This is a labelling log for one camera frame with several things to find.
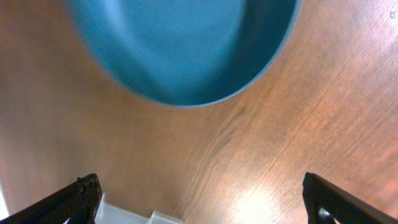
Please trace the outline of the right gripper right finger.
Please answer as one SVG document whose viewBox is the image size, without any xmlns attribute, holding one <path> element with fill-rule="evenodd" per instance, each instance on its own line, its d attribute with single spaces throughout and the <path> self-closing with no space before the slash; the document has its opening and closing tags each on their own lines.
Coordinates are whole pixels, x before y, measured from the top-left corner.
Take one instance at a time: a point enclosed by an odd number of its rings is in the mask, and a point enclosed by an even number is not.
<svg viewBox="0 0 398 224">
<path fill-rule="evenodd" d="M 305 174 L 302 196 L 309 224 L 397 224 L 396 218 L 368 205 L 313 173 Z"/>
</svg>

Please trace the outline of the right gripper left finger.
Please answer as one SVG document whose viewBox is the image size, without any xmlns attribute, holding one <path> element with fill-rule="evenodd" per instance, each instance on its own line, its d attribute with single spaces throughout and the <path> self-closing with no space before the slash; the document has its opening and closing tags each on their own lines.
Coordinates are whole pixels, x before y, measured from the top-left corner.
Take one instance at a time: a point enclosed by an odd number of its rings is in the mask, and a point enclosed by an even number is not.
<svg viewBox="0 0 398 224">
<path fill-rule="evenodd" d="M 1 220 L 1 224 L 91 224 L 95 222 L 101 198 L 102 190 L 98 176 L 88 174 Z"/>
</svg>

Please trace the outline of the blue plate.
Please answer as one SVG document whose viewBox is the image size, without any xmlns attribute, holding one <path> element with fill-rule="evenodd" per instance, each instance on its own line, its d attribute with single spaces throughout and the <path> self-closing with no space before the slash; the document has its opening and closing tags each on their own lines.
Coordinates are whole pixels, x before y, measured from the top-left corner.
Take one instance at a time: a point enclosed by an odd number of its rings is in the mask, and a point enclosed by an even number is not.
<svg viewBox="0 0 398 224">
<path fill-rule="evenodd" d="M 221 102 L 267 72 L 299 0 L 69 0 L 68 15 L 107 76 L 148 100 Z"/>
</svg>

